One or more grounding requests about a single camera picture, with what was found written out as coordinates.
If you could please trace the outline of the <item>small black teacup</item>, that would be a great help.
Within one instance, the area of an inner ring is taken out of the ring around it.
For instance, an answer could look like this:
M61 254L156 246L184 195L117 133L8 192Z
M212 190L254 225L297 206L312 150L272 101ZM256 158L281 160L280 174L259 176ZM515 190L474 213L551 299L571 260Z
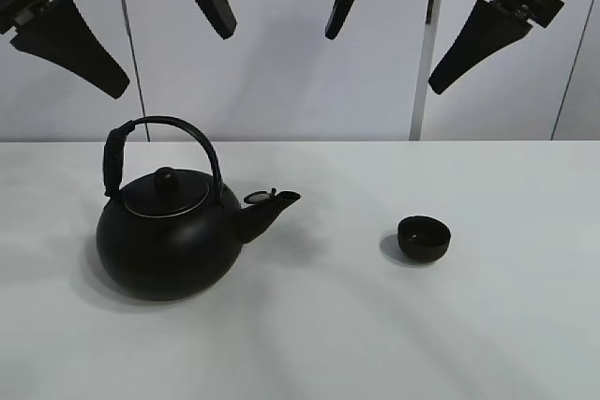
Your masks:
M402 218L397 225L400 251L418 263L433 263L448 251L451 230L440 220L424 215Z

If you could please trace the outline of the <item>white vertical wall post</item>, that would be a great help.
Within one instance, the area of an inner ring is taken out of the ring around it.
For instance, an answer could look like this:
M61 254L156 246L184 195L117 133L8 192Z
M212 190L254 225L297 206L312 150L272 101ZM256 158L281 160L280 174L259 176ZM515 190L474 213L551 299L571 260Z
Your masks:
M428 95L428 78L432 67L441 1L442 0L427 0L426 19L412 107L409 141L419 141L422 136L425 106Z

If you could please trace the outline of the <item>black cast iron teapot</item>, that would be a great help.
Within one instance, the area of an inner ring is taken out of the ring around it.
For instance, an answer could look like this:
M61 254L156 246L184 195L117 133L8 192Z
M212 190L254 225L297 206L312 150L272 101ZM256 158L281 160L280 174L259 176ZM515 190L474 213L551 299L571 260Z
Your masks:
M125 184L128 135L148 124L188 133L203 148L210 172L161 167ZM233 267L245 244L301 198L271 188L238 199L223 180L211 141L188 121L166 115L113 129L103 148L102 175L108 201L97 223L100 263L126 294L154 302L210 288Z

